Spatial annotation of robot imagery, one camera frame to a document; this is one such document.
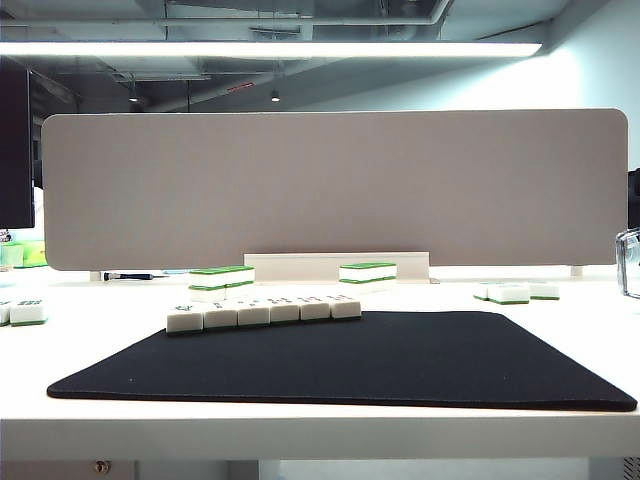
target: ceiling pipe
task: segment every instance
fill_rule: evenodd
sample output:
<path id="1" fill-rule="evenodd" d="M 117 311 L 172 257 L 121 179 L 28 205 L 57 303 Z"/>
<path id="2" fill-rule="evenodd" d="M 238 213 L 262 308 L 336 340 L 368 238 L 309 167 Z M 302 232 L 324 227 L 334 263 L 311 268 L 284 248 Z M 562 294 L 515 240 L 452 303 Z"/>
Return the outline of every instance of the ceiling pipe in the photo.
<path id="1" fill-rule="evenodd" d="M 446 5 L 450 0 L 439 1 L 438 5 Z M 114 18 L 114 19 L 9 19 L 0 20 L 0 26 L 7 27 L 24 27 L 24 28 L 64 28 L 64 27 L 77 27 L 77 26 L 91 26 L 91 27 L 142 27 L 142 26 L 156 26 L 156 27 L 194 27 L 203 25 L 272 25 L 277 24 L 281 26 L 299 26 L 299 25 L 322 25 L 322 26 L 385 26 L 385 25 L 435 25 L 440 20 L 440 15 L 434 15 L 438 13 L 434 9 L 433 13 L 426 17 L 332 17 L 332 18 L 318 18 L 318 17 L 284 17 L 284 18 L 258 18 L 258 17 L 203 17 L 203 18 L 153 18 L 153 19 L 127 19 L 127 18 Z"/>
<path id="2" fill-rule="evenodd" d="M 282 71 L 282 75 L 296 75 L 298 73 L 306 72 L 314 68 L 322 67 L 334 63 L 335 59 L 313 59 L 300 62 L 296 65 L 291 65 Z M 257 75 L 254 77 L 248 77 L 243 80 L 238 80 L 233 83 L 227 83 L 225 85 L 219 85 L 214 88 L 204 90 L 202 92 L 194 93 L 191 96 L 191 105 L 196 103 L 202 103 L 214 98 L 223 97 L 229 95 L 234 91 L 238 91 L 237 87 L 241 85 L 247 85 L 248 88 L 253 88 L 258 85 L 264 85 L 275 80 L 276 76 L 273 72 Z M 184 98 L 176 98 L 167 102 L 161 102 L 155 105 L 149 106 L 147 112 L 171 112 L 183 108 L 187 105 L 187 101 Z"/>
<path id="3" fill-rule="evenodd" d="M 446 11 L 447 7 L 450 5 L 450 3 L 452 3 L 453 0 L 438 0 L 437 3 L 434 5 L 433 10 L 431 11 L 431 13 L 429 14 L 429 16 L 427 17 L 429 19 L 428 24 L 422 24 L 422 25 L 435 25 L 436 23 L 438 23 L 440 21 L 440 19 L 442 18 L 442 15 L 444 14 L 444 12 Z M 407 15 L 409 14 L 413 14 L 415 12 L 417 12 L 417 1 L 415 0 L 407 0 L 405 2 L 405 4 L 403 5 L 403 12 Z M 398 40 L 398 41 L 406 41 L 406 40 L 410 40 L 411 38 L 413 38 L 417 32 L 417 26 L 412 26 L 412 25 L 407 25 L 406 27 L 400 29 L 398 32 L 396 32 L 393 35 L 390 35 L 389 37 L 387 37 L 390 40 Z M 296 75 L 298 73 L 302 73 L 302 72 L 306 72 L 308 70 L 312 70 L 314 68 L 318 68 L 324 65 L 329 65 L 331 63 L 335 63 L 338 60 L 335 59 L 313 59 L 313 60 L 307 60 L 304 62 L 300 62 L 294 65 L 290 65 L 286 68 L 284 68 L 281 71 L 281 74 L 283 77 L 286 76 L 291 76 L 291 75 Z M 243 82 L 241 83 L 251 83 L 251 87 L 253 86 L 257 86 L 257 85 L 263 85 L 266 83 L 270 83 L 273 82 L 276 78 L 276 75 L 274 73 L 265 73 L 262 75 L 256 75 L 253 77 L 249 77 L 247 79 L 245 79 Z M 222 85 L 222 86 L 218 86 L 218 87 L 214 87 L 212 89 L 207 89 L 203 92 L 199 92 L 196 93 L 195 95 L 193 95 L 191 97 L 191 105 L 193 105 L 194 103 L 202 103 L 202 102 L 206 102 L 209 100 L 213 100 L 214 98 L 218 98 L 218 97 L 222 97 L 224 95 L 228 95 L 230 93 L 233 93 L 234 87 L 237 87 L 239 85 L 238 82 L 234 82 L 234 83 L 229 83 L 226 85 Z M 162 102 L 156 105 L 152 105 L 149 108 L 147 108 L 148 112 L 170 112 L 170 111 L 174 111 L 177 110 L 179 108 L 182 108 L 184 106 L 186 106 L 187 103 L 185 101 L 185 99 L 182 98 L 178 98 L 175 100 L 171 100 L 168 102 Z"/>

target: black mouse pad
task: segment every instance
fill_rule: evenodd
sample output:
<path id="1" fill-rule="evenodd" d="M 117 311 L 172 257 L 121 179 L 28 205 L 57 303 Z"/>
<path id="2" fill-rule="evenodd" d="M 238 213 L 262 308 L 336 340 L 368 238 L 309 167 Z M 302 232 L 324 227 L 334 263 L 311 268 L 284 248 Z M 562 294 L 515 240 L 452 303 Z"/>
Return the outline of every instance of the black mouse pad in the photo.
<path id="1" fill-rule="evenodd" d="M 51 385 L 56 398 L 631 411 L 636 401 L 506 317 L 362 319 L 167 336 Z"/>

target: ceiling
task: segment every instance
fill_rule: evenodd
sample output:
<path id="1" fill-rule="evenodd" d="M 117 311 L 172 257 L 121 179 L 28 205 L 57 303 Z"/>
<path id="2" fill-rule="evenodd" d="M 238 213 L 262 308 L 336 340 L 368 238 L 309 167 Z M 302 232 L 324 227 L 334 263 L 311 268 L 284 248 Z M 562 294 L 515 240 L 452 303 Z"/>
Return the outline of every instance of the ceiling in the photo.
<path id="1" fill-rule="evenodd" d="M 546 22 L 562 12 L 570 0 L 450 0 L 442 18 L 432 26 L 314 25 L 311 20 L 426 18 L 437 3 L 437 0 L 3 0 L 0 37 L 116 41 L 473 41 Z M 194 17 L 220 20 L 215 24 L 184 22 L 169 27 L 153 22 Z M 255 21 L 225 20 L 234 17 Z M 300 18 L 308 20 L 296 24 Z M 112 22 L 115 19 L 143 22 L 118 24 Z M 28 26 L 11 24 L 16 21 Z M 544 29 L 531 31 L 539 41 L 544 40 Z M 50 87 L 55 85 L 70 92 L 55 108 L 82 112 L 127 111 L 133 80 L 135 95 L 141 99 L 135 106 L 139 110 L 184 110 L 189 97 L 189 108 L 194 111 L 246 111 L 290 108 L 292 104 L 287 105 L 284 95 L 283 102 L 270 105 L 266 92 L 273 88 L 286 91 L 290 98 L 297 99 L 299 106 L 305 98 L 309 103 L 318 101 L 322 97 L 318 94 L 320 90 L 339 96 L 344 91 L 353 93 L 385 82 L 419 78 L 471 64 L 462 60 L 103 58 L 99 51 L 90 58 L 21 61 L 52 79 L 55 84 Z M 253 85 L 249 88 L 232 88 L 250 83 Z M 327 89 L 328 85 L 335 85 L 335 89 Z"/>

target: computer monitor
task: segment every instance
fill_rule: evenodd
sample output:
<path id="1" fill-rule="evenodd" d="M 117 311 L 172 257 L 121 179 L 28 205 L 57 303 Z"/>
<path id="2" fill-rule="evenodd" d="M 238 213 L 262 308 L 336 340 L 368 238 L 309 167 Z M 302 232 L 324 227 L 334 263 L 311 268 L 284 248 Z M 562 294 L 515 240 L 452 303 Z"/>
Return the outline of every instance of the computer monitor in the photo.
<path id="1" fill-rule="evenodd" d="M 0 58 L 0 229 L 34 226 L 29 76 Z"/>

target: desk divider panel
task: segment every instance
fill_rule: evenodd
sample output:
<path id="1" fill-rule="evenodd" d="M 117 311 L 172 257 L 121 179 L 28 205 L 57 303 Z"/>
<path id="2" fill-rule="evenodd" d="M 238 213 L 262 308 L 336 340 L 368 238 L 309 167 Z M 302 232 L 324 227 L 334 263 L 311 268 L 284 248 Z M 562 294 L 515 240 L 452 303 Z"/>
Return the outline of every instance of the desk divider panel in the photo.
<path id="1" fill-rule="evenodd" d="M 607 264 L 627 222 L 617 110 L 59 115 L 43 148 L 62 270 L 247 252 Z"/>

